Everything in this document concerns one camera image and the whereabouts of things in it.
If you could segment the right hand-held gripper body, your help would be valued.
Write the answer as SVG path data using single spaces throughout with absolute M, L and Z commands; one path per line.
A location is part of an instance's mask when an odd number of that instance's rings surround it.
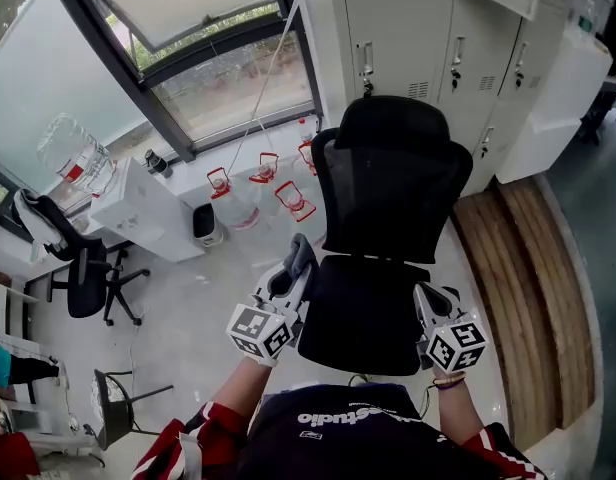
M 417 343 L 421 368 L 437 366 L 444 373 L 457 373 L 474 367 L 489 347 L 489 339 L 479 316 L 459 311 L 456 318 L 433 317 L 428 340 Z

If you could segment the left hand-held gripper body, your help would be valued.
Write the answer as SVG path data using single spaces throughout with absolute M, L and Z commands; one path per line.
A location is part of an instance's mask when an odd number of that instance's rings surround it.
M 270 298 L 251 294 L 250 298 L 235 307 L 226 334 L 246 357 L 274 367 L 281 351 L 296 344 L 303 325 L 299 313 L 303 301 L 295 295 Z

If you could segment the grey-blue cloth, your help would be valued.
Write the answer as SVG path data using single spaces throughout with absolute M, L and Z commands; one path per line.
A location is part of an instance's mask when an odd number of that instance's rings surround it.
M 290 253 L 283 260 L 284 268 L 292 281 L 297 280 L 304 270 L 309 267 L 305 288 L 304 299 L 310 300 L 316 283 L 319 263 L 312 248 L 312 245 L 302 233 L 296 233 L 290 242 Z

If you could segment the black mesh office chair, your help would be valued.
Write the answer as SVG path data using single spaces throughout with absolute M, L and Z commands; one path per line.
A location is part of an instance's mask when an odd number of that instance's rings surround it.
M 299 355 L 359 374 L 419 370 L 415 288 L 473 168 L 443 113 L 400 96 L 354 100 L 311 146 L 324 257 L 308 290 Z

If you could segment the person's left forearm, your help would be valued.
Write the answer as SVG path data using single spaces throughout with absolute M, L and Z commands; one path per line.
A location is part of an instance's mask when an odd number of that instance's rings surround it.
M 244 357 L 211 401 L 250 420 L 264 393 L 272 367 Z

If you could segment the person's right forearm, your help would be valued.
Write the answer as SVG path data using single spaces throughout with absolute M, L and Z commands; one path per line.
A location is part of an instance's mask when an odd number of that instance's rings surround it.
M 447 375 L 434 368 L 437 385 L 440 430 L 458 445 L 479 434 L 484 423 L 474 406 L 469 388 L 461 374 Z

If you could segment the wooden step platform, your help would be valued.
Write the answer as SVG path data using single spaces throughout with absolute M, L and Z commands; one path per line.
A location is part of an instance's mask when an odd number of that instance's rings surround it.
M 532 178 L 459 199 L 451 220 L 493 335 L 511 437 L 527 450 L 569 428 L 595 400 L 580 282 L 555 213 Z

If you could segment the small black and white bin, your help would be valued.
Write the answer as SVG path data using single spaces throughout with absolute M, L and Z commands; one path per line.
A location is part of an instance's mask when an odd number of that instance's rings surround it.
M 204 247 L 213 247 L 224 241 L 224 227 L 217 219 L 210 203 L 197 207 L 193 211 L 194 238 Z

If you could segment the person's black and red jacket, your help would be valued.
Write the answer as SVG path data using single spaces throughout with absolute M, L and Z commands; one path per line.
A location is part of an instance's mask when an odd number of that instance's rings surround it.
M 252 422 L 209 402 L 164 428 L 132 480 L 183 480 L 183 437 L 201 453 L 203 480 L 546 479 L 501 424 L 458 445 L 423 422 L 396 384 L 282 392 Z

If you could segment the white water dispenser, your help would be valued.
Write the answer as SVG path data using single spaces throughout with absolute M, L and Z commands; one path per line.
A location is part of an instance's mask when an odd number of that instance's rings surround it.
M 193 210 L 133 158 L 117 164 L 113 186 L 92 200 L 89 217 L 172 263 L 205 253 L 193 234 Z

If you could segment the black stool with patterned cushion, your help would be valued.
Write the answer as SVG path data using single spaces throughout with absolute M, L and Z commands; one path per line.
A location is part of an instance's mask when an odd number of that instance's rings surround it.
M 95 433 L 85 425 L 98 447 L 107 451 L 113 444 L 129 434 L 158 436 L 158 432 L 142 429 L 136 421 L 134 404 L 140 400 L 156 396 L 174 389 L 167 385 L 142 395 L 130 396 L 118 380 L 122 376 L 133 376 L 132 370 L 123 372 L 103 372 L 94 370 L 94 412 L 100 416 L 101 429 Z

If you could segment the black thermos bottle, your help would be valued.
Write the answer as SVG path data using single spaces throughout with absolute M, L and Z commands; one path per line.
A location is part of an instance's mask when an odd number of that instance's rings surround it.
M 172 176 L 173 170 L 169 163 L 152 149 L 148 149 L 144 155 L 147 166 L 154 172 L 161 174 L 165 179 Z

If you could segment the black swivel chair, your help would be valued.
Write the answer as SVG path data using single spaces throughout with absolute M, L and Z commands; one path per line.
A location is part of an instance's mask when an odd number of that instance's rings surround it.
M 151 272 L 139 269 L 125 274 L 123 261 L 128 257 L 126 249 L 119 249 L 115 261 L 109 262 L 108 249 L 100 238 L 87 237 L 77 231 L 50 197 L 35 196 L 46 197 L 47 216 L 63 236 L 63 243 L 59 247 L 40 245 L 47 253 L 68 264 L 66 281 L 49 280 L 47 299 L 51 300 L 56 290 L 64 290 L 67 292 L 68 313 L 71 317 L 83 319 L 102 311 L 104 323 L 108 326 L 114 324 L 110 311 L 113 303 L 118 302 L 133 325 L 141 326 L 142 318 L 132 312 L 122 289 L 139 277 L 150 276 Z

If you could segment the large clear water bottle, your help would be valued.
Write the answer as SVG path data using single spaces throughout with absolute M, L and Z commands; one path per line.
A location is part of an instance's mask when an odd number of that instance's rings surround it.
M 43 133 L 40 162 L 75 190 L 99 197 L 114 183 L 116 162 L 72 116 L 56 116 Z

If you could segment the white garment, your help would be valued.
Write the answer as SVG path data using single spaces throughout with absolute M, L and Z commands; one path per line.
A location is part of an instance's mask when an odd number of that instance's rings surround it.
M 47 216 L 45 196 L 35 196 L 27 189 L 18 189 L 13 196 L 12 211 L 20 223 L 39 244 L 59 247 L 63 236 Z

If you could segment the black framed window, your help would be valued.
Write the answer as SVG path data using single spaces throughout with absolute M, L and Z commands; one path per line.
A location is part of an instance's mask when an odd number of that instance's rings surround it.
M 69 213 L 87 196 L 37 156 L 72 116 L 112 156 L 155 149 L 171 164 L 314 116 L 323 122 L 292 0 L 0 0 L 0 229 L 25 244 L 16 190 Z

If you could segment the grey metal locker cabinet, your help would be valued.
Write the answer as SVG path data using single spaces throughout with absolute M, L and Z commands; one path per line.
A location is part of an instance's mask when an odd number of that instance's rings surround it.
M 332 0 L 348 99 L 428 103 L 492 181 L 554 62 L 571 0 Z

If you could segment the red bag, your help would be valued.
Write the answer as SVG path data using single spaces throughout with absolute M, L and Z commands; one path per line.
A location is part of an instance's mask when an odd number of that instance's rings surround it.
M 0 433 L 0 480 L 29 480 L 40 474 L 36 455 L 23 433 Z

